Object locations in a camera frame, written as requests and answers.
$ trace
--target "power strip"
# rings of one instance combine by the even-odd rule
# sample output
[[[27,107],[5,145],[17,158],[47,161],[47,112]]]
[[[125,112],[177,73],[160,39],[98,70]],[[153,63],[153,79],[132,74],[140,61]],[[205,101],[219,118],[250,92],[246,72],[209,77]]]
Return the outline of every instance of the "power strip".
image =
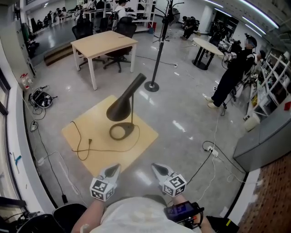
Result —
[[[208,150],[208,151],[212,151],[211,154],[213,154],[215,157],[218,156],[218,151],[215,150],[215,149],[213,149],[212,146],[209,146],[209,147],[207,148],[207,150]]]

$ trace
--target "wooden table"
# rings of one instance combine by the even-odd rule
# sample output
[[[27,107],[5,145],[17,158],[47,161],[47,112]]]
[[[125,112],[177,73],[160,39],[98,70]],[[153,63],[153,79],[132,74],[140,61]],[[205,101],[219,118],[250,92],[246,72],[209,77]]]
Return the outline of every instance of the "wooden table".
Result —
[[[208,66],[210,64],[210,62],[212,61],[213,59],[213,56],[214,54],[217,54],[219,56],[223,56],[223,53],[216,47],[214,46],[213,44],[203,40],[203,39],[200,39],[200,38],[194,38],[193,41],[200,46],[200,49],[199,49],[199,52],[196,56],[196,58],[194,60],[192,60],[192,63],[197,66],[199,69],[201,70],[207,70],[208,69]],[[205,51],[209,51],[210,52],[210,58],[207,62],[207,64],[205,65],[203,62],[201,62],[202,60],[202,57],[205,53]]]
[[[90,20],[90,22],[92,22],[92,14],[103,12],[103,17],[105,17],[105,13],[107,11],[112,12],[112,9],[104,9],[103,8],[103,9],[96,9],[96,10],[86,10],[86,11],[83,11],[83,18],[85,18],[85,14],[89,14],[89,20]]]
[[[69,14],[69,15],[65,15],[65,16],[60,17],[60,23],[62,24],[63,23],[63,19],[70,18],[71,16],[73,18],[73,14]]]
[[[132,46],[130,71],[133,72],[135,66],[135,52],[137,42],[138,41],[132,38],[121,35],[114,31],[106,31],[79,39],[77,41],[73,41],[71,44],[73,47],[77,70],[80,70],[80,66],[76,50],[78,50],[81,54],[84,55],[85,58],[88,59],[93,89],[96,90],[97,84],[92,59],[104,55],[105,53]]]

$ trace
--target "chair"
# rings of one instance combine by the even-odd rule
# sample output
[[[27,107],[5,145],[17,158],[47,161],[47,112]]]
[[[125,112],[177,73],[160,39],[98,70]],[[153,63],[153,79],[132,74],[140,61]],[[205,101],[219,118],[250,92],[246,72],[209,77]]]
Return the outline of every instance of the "chair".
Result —
[[[78,21],[76,26],[72,27],[72,31],[76,37],[77,40],[85,38],[87,36],[93,35],[93,23],[90,22],[88,19],[82,19]],[[92,59],[93,61],[101,61],[103,64],[105,64],[105,61],[102,59],[94,58]],[[84,65],[87,63],[88,60],[84,58],[84,62],[80,64],[79,66]]]
[[[99,31],[105,32],[105,31],[109,31],[109,30],[111,30],[111,28],[108,27],[108,18],[102,18],[100,20]]]
[[[132,38],[133,34],[136,31],[137,26],[134,23],[124,23],[125,21],[127,21],[127,20],[124,20],[124,18],[125,17],[121,18],[120,21],[118,22],[116,32],[119,34],[125,35],[129,38]],[[124,55],[128,55],[131,49],[132,47],[127,47],[127,48],[119,49],[110,53],[106,53],[106,55],[109,56],[108,60],[113,60],[113,61],[106,64],[103,67],[103,69],[105,70],[108,66],[114,63],[117,63],[119,67],[118,72],[121,73],[120,62],[130,63],[130,61],[128,61],[124,57]]]
[[[87,208],[81,204],[67,204],[54,210],[53,216],[65,232],[71,232],[75,223],[86,209]]]
[[[28,220],[17,233],[65,233],[51,214],[42,214]]]

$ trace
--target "wooden board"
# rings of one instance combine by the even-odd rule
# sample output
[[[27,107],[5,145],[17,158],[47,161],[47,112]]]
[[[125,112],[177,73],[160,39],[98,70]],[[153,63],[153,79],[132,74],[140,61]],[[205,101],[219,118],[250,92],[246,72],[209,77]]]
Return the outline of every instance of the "wooden board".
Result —
[[[85,57],[95,58],[105,53],[132,46],[137,42],[117,32],[105,31],[73,41],[71,44]]]
[[[90,148],[98,150],[126,151],[137,142],[127,152],[90,151],[88,158],[82,162],[94,177],[98,176],[100,170],[113,163],[120,163],[121,170],[124,171],[158,137],[156,131],[134,114],[133,123],[139,128],[135,127],[132,134],[122,141],[113,140],[109,136],[109,129],[117,122],[110,121],[106,116],[106,111],[115,100],[115,96],[109,96],[74,120],[82,135],[79,150],[88,149],[89,139],[92,139]],[[74,123],[71,122],[63,128],[62,133],[71,148],[77,150],[80,136]],[[79,156],[85,158],[87,153],[87,151],[79,152]]]
[[[201,46],[202,48],[208,50],[210,53],[214,53],[214,54],[217,54],[219,56],[223,56],[223,53],[216,47],[214,46],[213,44],[201,39],[201,38],[193,38],[193,41]]]

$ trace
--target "lamp shade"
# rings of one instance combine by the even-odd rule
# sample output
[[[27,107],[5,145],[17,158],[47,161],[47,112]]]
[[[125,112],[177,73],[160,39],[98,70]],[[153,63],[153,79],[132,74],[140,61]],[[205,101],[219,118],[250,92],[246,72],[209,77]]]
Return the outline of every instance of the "lamp shade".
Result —
[[[130,98],[145,80],[146,76],[141,73],[134,79],[126,91],[107,109],[106,115],[109,120],[120,122],[130,115]]]

